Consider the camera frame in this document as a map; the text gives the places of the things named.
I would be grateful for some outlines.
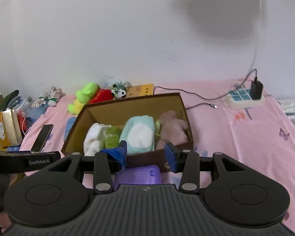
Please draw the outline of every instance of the black phone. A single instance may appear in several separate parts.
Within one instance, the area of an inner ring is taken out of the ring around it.
[[[32,146],[32,149],[30,150],[32,153],[40,153],[42,151],[52,129],[53,129],[53,124],[46,124],[42,127],[41,131],[39,132]]]

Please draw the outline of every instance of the bed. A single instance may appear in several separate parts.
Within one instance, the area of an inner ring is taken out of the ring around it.
[[[239,81],[202,81],[164,85],[195,92],[207,98],[214,98],[229,91]],[[181,93],[188,108],[201,100],[193,95]],[[231,109],[223,100],[215,101],[218,106],[199,106],[188,110],[188,117],[194,136],[194,150],[201,156],[211,157],[214,152],[239,160],[249,167],[281,183],[289,192],[291,203],[283,223],[295,232],[295,127],[284,114],[279,103],[264,92],[265,104],[241,110]],[[67,105],[74,96],[61,98],[56,107],[48,108],[27,133],[21,150],[30,150],[41,127],[54,124],[52,136],[44,152],[61,150],[66,123],[72,114]],[[181,174],[171,172],[162,175],[163,183],[179,184]],[[201,187],[210,183],[210,175],[201,172]],[[91,188],[92,175],[85,175],[83,184]]]

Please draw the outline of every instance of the power strip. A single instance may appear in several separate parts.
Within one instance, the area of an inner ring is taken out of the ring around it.
[[[232,109],[263,106],[265,102],[265,98],[263,95],[261,96],[261,99],[253,100],[250,97],[250,89],[239,89],[237,91],[231,92],[225,97],[225,100]]]

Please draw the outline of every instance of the yellow-green plush toy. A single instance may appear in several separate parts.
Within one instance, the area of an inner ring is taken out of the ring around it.
[[[68,105],[68,111],[73,114],[79,114],[85,104],[95,96],[98,90],[98,85],[93,82],[86,84],[81,90],[76,92],[76,100],[73,104]]]

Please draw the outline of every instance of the black charger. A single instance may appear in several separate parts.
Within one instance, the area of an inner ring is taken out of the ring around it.
[[[254,81],[251,82],[250,97],[253,100],[261,99],[262,90],[263,90],[263,84],[260,81],[258,81],[257,72],[256,72],[256,77],[254,78]]]

